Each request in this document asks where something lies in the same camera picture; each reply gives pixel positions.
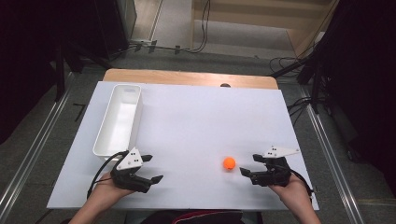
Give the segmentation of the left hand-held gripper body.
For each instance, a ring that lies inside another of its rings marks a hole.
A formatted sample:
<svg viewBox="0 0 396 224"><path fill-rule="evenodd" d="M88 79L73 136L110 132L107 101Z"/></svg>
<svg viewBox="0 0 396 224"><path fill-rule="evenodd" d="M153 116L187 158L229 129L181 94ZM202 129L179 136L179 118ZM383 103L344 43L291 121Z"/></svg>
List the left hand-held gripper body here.
<svg viewBox="0 0 396 224"><path fill-rule="evenodd" d="M113 166L110 175L114 184L120 189L128 189L147 193L151 184L150 179L138 176L136 172L143 163L139 150L135 147L131 150L119 152L115 155L118 159Z"/></svg>

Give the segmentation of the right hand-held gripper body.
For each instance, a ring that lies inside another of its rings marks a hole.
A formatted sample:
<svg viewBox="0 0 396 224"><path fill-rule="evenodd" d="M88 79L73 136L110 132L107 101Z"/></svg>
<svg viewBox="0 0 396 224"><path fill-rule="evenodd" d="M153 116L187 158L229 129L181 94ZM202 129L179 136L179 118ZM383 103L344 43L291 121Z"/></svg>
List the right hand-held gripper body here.
<svg viewBox="0 0 396 224"><path fill-rule="evenodd" d="M250 180L253 185L267 187L270 185L278 185L286 187L289 184L291 169L288 165L286 157L298 154L299 148L286 147L270 147L263 155L266 163L263 165L266 170L263 172L251 172Z"/></svg>

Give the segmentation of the orange ball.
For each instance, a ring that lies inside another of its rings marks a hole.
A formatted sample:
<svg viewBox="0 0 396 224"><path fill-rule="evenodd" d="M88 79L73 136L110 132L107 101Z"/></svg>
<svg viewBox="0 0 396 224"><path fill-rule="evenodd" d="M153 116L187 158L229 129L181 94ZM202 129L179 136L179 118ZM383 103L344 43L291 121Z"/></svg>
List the orange ball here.
<svg viewBox="0 0 396 224"><path fill-rule="evenodd" d="M232 170L236 165L236 161L233 157L227 157L223 160L222 165L226 170Z"/></svg>

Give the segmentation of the white plastic bin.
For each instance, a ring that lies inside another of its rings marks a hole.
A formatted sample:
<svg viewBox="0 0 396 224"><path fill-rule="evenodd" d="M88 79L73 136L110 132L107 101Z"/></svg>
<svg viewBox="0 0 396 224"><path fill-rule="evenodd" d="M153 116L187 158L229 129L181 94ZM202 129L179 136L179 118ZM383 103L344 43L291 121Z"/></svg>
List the white plastic bin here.
<svg viewBox="0 0 396 224"><path fill-rule="evenodd" d="M96 136L92 152L107 160L117 152L135 146L143 110L141 88L117 84L110 94L106 113Z"/></svg>

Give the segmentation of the person's left hand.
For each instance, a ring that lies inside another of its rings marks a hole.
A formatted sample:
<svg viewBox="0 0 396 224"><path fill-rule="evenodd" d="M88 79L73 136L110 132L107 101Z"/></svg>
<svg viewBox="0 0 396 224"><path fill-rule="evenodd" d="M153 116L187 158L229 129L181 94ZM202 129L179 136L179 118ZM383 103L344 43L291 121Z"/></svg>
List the person's left hand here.
<svg viewBox="0 0 396 224"><path fill-rule="evenodd" d="M134 193L133 190L118 188L111 178L110 173L105 173L99 179L92 190L89 200L94 205L101 207L111 207L120 199Z"/></svg>

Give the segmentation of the person's right hand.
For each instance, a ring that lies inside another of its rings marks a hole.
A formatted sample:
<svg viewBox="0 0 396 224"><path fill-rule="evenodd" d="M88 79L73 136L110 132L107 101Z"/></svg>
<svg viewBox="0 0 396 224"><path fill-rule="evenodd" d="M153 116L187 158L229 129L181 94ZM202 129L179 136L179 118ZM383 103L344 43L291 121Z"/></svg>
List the person's right hand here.
<svg viewBox="0 0 396 224"><path fill-rule="evenodd" d="M296 175L290 176L289 184L286 187L270 185L269 188L278 195L280 201L289 209L311 204L304 182Z"/></svg>

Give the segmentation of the person's dark red clothing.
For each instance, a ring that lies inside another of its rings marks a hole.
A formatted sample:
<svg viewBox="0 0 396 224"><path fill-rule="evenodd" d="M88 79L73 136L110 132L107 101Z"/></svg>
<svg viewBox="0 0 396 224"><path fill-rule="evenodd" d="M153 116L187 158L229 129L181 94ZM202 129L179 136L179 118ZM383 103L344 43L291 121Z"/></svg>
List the person's dark red clothing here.
<svg viewBox="0 0 396 224"><path fill-rule="evenodd" d="M123 224L264 224L260 212L163 210L128 212Z"/></svg>

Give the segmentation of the white board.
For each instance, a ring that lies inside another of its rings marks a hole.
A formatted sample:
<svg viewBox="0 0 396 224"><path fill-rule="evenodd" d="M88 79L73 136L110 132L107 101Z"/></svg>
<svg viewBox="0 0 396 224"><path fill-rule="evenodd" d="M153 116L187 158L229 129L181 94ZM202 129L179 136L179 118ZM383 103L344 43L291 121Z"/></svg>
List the white board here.
<svg viewBox="0 0 396 224"><path fill-rule="evenodd" d="M239 168L263 170L253 160L270 147L300 148L279 90L144 84L137 148L152 155L138 175L163 179L147 193L120 200L127 210L281 210L268 188L253 185ZM233 157L236 165L222 163ZM299 152L287 158L306 175Z"/></svg>

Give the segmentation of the wooden table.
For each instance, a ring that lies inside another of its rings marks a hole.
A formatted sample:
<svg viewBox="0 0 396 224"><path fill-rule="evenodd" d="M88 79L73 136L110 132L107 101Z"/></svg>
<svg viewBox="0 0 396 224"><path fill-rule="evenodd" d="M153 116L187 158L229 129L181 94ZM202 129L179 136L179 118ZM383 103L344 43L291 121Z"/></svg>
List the wooden table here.
<svg viewBox="0 0 396 224"><path fill-rule="evenodd" d="M229 85L231 88L278 89L273 77L142 69L108 69L103 81L215 87Z"/></svg>

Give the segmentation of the black metal stand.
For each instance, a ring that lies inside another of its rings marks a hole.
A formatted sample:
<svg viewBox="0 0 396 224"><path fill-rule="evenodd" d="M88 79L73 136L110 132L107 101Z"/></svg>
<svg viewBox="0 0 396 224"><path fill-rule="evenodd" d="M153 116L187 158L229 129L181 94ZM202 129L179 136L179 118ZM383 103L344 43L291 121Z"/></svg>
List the black metal stand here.
<svg viewBox="0 0 396 224"><path fill-rule="evenodd" d="M308 103L313 108L314 112L318 113L318 105L323 103L323 100L319 97L320 80L322 73L322 65L318 62L318 58L315 52L309 53L302 59L294 59L294 62L280 70L274 71L270 77L278 78L290 73L296 69L301 68L297 74L297 82L301 85L307 84L312 80L312 89L310 96L308 97Z"/></svg>
<svg viewBox="0 0 396 224"><path fill-rule="evenodd" d="M79 55L85 56L96 64L102 66L106 70L112 68L112 65L106 62L104 59L94 55L82 46L70 42L63 41L56 48L55 58L55 73L56 73L56 97L55 101L59 102L65 95L65 75L64 75L64 64L67 63L72 71L81 72L83 64Z"/></svg>

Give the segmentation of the black curtain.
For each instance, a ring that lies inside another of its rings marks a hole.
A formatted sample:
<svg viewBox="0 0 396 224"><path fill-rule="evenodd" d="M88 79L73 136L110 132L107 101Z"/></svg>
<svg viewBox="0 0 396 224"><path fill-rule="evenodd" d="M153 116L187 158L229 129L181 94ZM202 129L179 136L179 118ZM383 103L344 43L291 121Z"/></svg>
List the black curtain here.
<svg viewBox="0 0 396 224"><path fill-rule="evenodd" d="M77 36L95 11L94 0L0 0L0 145L56 86L56 48L87 49Z"/></svg>
<svg viewBox="0 0 396 224"><path fill-rule="evenodd" d="M396 196L396 0L340 0L317 54L349 148Z"/></svg>

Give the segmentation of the dark cabinet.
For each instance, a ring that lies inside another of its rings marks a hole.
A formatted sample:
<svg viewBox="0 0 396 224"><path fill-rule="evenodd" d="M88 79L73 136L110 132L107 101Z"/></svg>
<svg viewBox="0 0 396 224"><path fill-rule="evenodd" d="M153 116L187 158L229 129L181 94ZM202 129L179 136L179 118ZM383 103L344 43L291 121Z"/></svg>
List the dark cabinet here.
<svg viewBox="0 0 396 224"><path fill-rule="evenodd" d="M136 10L134 0L94 0L98 27L98 54L106 59L127 50L130 44Z"/></svg>

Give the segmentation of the wooden step platform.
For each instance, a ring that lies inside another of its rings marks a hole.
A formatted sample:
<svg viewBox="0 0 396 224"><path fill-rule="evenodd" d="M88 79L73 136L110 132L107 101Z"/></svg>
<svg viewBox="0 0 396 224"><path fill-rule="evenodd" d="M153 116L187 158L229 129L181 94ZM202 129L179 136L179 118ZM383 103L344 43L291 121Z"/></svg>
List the wooden step platform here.
<svg viewBox="0 0 396 224"><path fill-rule="evenodd" d="M298 58L325 32L340 0L210 0L211 21L284 28Z"/></svg>

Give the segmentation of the metal floor rail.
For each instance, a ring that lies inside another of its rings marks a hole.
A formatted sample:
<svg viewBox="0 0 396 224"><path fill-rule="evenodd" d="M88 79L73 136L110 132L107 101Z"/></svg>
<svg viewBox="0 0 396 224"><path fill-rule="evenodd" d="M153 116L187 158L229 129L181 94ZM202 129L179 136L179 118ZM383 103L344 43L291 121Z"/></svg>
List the metal floor rail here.
<svg viewBox="0 0 396 224"><path fill-rule="evenodd" d="M323 127L320 115L314 111L312 105L307 108L307 113L318 137L318 141L331 171L332 178L334 180L335 186L337 187L350 224L366 224L352 190L347 183L347 179L344 175L342 167L340 166L333 152L332 144Z"/></svg>
<svg viewBox="0 0 396 224"><path fill-rule="evenodd" d="M57 102L53 102L50 106L50 111L45 117L39 131L35 135L32 144L24 152L24 157L17 165L17 170L14 176L7 183L7 186L0 194L0 223L4 223L11 211L14 203L17 201L21 193L23 185L25 184L29 174L32 172L39 155L50 136L50 133L60 117L64 106L68 100L70 90L75 82L75 74L70 72L65 79L65 93Z"/></svg>

